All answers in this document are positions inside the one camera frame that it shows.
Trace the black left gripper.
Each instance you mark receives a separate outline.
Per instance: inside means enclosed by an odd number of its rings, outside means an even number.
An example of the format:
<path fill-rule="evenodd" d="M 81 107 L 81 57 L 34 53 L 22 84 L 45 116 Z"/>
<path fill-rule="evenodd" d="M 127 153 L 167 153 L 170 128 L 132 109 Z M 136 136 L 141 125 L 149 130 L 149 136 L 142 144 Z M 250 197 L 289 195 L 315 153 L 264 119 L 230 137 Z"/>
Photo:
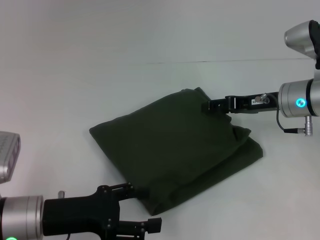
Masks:
<path fill-rule="evenodd" d="M 162 229 L 162 218 L 147 221 L 120 221 L 119 201 L 148 199 L 147 188 L 135 188 L 130 182 L 101 185 L 96 192 L 81 197 L 44 201 L 44 236 L 94 233 L 102 240 L 144 240 L 146 234 Z"/>

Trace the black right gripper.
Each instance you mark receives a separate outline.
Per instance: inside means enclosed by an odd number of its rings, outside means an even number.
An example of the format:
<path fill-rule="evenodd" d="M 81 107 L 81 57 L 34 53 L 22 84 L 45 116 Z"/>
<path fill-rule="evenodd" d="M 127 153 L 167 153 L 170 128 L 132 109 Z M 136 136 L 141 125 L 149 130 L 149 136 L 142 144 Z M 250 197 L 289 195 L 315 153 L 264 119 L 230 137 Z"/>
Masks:
<path fill-rule="evenodd" d="M 261 94 L 246 96 L 226 96 L 221 99 L 209 100 L 201 104 L 203 113 L 234 113 L 234 114 L 257 114 L 270 112 L 277 109 L 275 98 L 278 92 L 269 92 L 266 95 L 267 102 L 257 102 L 256 97 Z"/>

